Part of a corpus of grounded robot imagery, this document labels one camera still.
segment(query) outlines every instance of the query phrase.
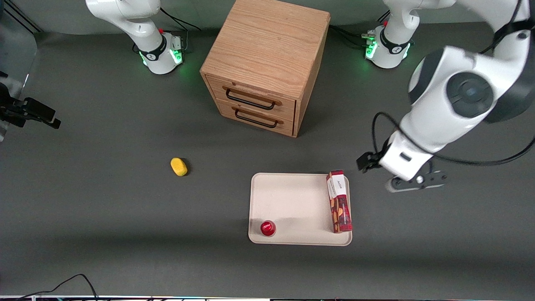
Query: black drawer handle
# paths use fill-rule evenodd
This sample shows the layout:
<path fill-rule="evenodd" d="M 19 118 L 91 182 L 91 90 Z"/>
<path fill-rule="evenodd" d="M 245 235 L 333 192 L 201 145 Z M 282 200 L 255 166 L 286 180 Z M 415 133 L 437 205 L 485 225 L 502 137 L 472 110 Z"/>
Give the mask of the black drawer handle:
<path fill-rule="evenodd" d="M 245 99 L 241 99 L 241 98 L 237 98 L 237 97 L 234 97 L 234 96 L 230 96 L 229 95 L 230 92 L 231 92 L 231 90 L 227 89 L 226 95 L 227 95 L 228 99 L 231 99 L 231 100 L 234 100 L 234 101 L 237 101 L 237 102 L 241 102 L 241 103 L 244 103 L 244 104 L 248 104 L 250 106 L 253 106 L 253 107 L 256 107 L 256 108 L 260 108 L 260 109 L 264 109 L 264 110 L 272 110 L 275 107 L 275 102 L 272 102 L 271 106 L 267 107 L 267 106 L 263 106 L 263 105 L 258 104 L 258 103 L 247 101 Z"/>
<path fill-rule="evenodd" d="M 267 124 L 267 123 L 263 123 L 263 122 L 260 122 L 260 121 L 256 121 L 256 120 L 253 120 L 251 118 L 247 118 L 247 117 L 243 117 L 243 116 L 240 116 L 238 115 L 238 112 L 240 110 L 238 109 L 235 109 L 236 111 L 234 112 L 234 115 L 236 116 L 237 119 L 241 119 L 241 120 L 245 120 L 245 121 L 248 121 L 248 122 L 252 122 L 254 124 L 258 124 L 258 125 L 261 125 L 261 126 L 265 126 L 265 127 L 268 127 L 270 129 L 274 129 L 276 126 L 277 126 L 277 121 L 275 120 L 275 123 L 274 124 Z"/>

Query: gray table surface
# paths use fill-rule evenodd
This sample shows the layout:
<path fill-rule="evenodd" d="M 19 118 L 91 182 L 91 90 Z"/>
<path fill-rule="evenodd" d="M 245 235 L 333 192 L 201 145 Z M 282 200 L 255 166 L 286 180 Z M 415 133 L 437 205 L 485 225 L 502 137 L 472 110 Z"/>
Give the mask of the gray table surface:
<path fill-rule="evenodd" d="M 447 186 L 395 194 L 387 171 L 355 165 L 371 150 L 374 114 L 410 110 L 407 83 L 422 57 L 444 44 L 481 49 L 486 25 L 423 25 L 395 70 L 330 32 L 296 139 L 219 115 L 198 72 L 216 33 L 192 32 L 184 65 L 163 76 L 125 34 L 38 36 L 24 94 L 62 125 L 12 127 L 0 145 L 2 295 L 85 273 L 101 295 L 535 299 L 535 152 L 491 168 L 437 161 Z M 443 153 L 516 153 L 534 114 L 481 124 Z M 379 123 L 380 141 L 390 132 Z M 173 157 L 187 159 L 187 177 L 174 175 Z M 255 173 L 332 169 L 351 185 L 349 246 L 249 241 Z M 89 290 L 78 280 L 57 293 Z"/>

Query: wooden drawer cabinet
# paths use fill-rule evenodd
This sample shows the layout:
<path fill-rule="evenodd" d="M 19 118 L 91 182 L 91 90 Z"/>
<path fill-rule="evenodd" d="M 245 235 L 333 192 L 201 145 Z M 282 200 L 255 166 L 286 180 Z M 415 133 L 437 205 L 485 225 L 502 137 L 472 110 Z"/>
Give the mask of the wooden drawer cabinet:
<path fill-rule="evenodd" d="M 221 115 L 297 137 L 329 20 L 276 0 L 236 0 L 201 67 Z"/>

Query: drawer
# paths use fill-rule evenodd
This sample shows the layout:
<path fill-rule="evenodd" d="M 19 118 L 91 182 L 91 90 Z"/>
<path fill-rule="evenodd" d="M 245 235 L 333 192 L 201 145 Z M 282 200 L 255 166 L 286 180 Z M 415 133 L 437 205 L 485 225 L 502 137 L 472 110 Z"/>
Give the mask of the drawer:
<path fill-rule="evenodd" d="M 276 118 L 248 109 L 238 108 L 238 106 L 227 101 L 217 100 L 217 107 L 219 108 L 221 115 L 224 117 L 287 136 L 291 136 L 293 133 L 294 123 L 282 118 Z"/>
<path fill-rule="evenodd" d="M 258 112 L 274 118 L 294 120 L 295 101 L 280 96 L 255 91 L 230 81 L 206 76 L 216 98 L 248 111 Z"/>

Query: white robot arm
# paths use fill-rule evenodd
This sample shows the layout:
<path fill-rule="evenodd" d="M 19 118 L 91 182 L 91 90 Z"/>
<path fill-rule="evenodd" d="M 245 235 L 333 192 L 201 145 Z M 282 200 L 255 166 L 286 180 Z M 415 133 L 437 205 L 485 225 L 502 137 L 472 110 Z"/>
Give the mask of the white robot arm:
<path fill-rule="evenodd" d="M 95 17 L 130 36 L 151 72 L 166 74 L 182 63 L 180 38 L 160 33 L 149 19 L 160 11 L 160 0 L 86 0 L 86 5 Z"/>
<path fill-rule="evenodd" d="M 513 118 L 524 112 L 535 97 L 535 43 L 530 11 L 533 5 L 529 0 L 458 1 L 491 25 L 495 31 L 494 55 L 446 46 L 427 55 L 416 67 L 409 83 L 411 112 L 403 117 L 401 130 L 392 134 L 387 149 L 378 158 L 379 165 L 405 181 L 413 179 L 435 152 L 481 121 Z M 391 8 L 392 17 L 386 28 L 375 29 L 380 30 L 381 38 L 371 60 L 388 68 L 397 66 L 403 56 L 403 51 L 391 50 L 406 49 L 402 44 L 410 40 L 418 25 L 414 9 L 445 7 L 454 1 L 385 3 Z M 359 159 L 360 169 L 366 171 L 377 164 L 368 159 L 369 156 Z"/>

